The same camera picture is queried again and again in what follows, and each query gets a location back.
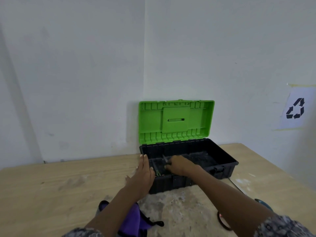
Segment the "sleeve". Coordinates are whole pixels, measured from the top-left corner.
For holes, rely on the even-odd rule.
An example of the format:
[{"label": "sleeve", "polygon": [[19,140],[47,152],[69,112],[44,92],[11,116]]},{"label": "sleeve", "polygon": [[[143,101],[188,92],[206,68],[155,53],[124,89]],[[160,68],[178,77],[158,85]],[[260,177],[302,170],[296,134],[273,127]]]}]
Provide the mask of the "sleeve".
[{"label": "sleeve", "polygon": [[285,215],[269,217],[255,231],[254,237],[315,237],[298,221]]},{"label": "sleeve", "polygon": [[103,237],[100,231],[91,228],[75,228],[62,237]]}]

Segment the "plywood table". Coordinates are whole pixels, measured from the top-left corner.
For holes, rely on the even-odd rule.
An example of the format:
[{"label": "plywood table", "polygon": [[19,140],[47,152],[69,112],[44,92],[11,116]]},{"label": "plywood table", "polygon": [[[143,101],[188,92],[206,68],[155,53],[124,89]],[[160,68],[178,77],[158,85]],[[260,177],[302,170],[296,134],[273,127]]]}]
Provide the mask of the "plywood table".
[{"label": "plywood table", "polygon": [[[231,180],[247,195],[268,203],[316,233],[316,193],[242,144],[221,146],[239,161]],[[0,171],[1,236],[61,236],[93,218],[102,199],[124,186],[139,155],[123,155]],[[234,186],[228,179],[225,183]],[[216,219],[216,209],[198,186],[148,195],[141,209],[163,220],[149,236],[235,236]]]}]

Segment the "toolbox compartment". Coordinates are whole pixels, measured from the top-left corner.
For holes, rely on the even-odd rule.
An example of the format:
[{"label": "toolbox compartment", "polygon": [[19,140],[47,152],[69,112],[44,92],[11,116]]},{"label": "toolbox compartment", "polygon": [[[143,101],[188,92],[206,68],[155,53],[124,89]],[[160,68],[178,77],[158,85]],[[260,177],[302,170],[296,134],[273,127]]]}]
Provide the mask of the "toolbox compartment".
[{"label": "toolbox compartment", "polygon": [[182,155],[217,179],[229,178],[238,162],[207,139],[214,101],[150,101],[139,103],[139,149],[147,155],[156,177],[150,194],[194,185],[173,175],[164,166],[173,155]]}]

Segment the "purple cloth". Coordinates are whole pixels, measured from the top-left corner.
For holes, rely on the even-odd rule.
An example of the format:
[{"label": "purple cloth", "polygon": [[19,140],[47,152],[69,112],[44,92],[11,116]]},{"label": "purple cloth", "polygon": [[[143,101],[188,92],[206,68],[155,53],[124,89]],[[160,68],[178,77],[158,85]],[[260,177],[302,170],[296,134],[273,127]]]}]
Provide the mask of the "purple cloth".
[{"label": "purple cloth", "polygon": [[[102,211],[109,202],[102,200],[99,204],[99,211]],[[146,237],[147,230],[158,225],[163,227],[163,221],[152,222],[147,218],[139,209],[137,203],[133,204],[132,208],[125,217],[119,231],[118,235],[123,237]]]}]

